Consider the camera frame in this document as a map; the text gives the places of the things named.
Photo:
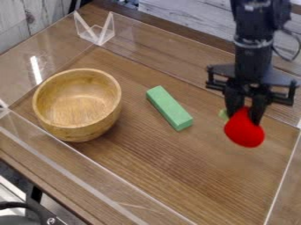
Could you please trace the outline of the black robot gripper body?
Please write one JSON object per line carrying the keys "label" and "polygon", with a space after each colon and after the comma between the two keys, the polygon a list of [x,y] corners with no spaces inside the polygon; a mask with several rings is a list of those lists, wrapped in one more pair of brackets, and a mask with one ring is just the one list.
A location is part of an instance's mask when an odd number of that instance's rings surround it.
{"label": "black robot gripper body", "polygon": [[224,97],[228,86],[236,87],[245,98],[268,92],[271,104],[295,104],[296,89],[301,86],[301,81],[273,67],[273,51],[272,45],[236,46],[233,63],[208,66],[207,87],[220,91]]}

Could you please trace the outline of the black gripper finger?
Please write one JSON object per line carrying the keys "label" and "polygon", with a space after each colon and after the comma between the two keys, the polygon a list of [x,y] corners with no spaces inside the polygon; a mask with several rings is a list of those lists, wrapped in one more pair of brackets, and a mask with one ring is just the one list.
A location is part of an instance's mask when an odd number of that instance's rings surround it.
{"label": "black gripper finger", "polygon": [[245,96],[236,87],[228,86],[225,89],[225,103],[228,116],[232,117],[245,105]]}
{"label": "black gripper finger", "polygon": [[260,125],[263,116],[265,114],[265,111],[268,109],[268,106],[271,105],[271,94],[267,93],[257,93],[252,97],[252,106],[249,109],[249,118],[255,125]]}

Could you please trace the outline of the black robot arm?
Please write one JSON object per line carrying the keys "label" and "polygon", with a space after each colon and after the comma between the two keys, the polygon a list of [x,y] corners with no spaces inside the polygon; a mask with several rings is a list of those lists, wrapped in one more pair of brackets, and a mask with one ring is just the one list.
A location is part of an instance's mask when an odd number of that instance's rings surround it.
{"label": "black robot arm", "polygon": [[235,46],[236,62],[208,66],[207,87],[225,96],[227,113],[232,117],[252,99],[248,111],[255,124],[261,122],[269,105],[295,104],[301,80],[273,67],[276,32],[291,34],[285,23],[291,20],[289,0],[231,0],[237,23]]}

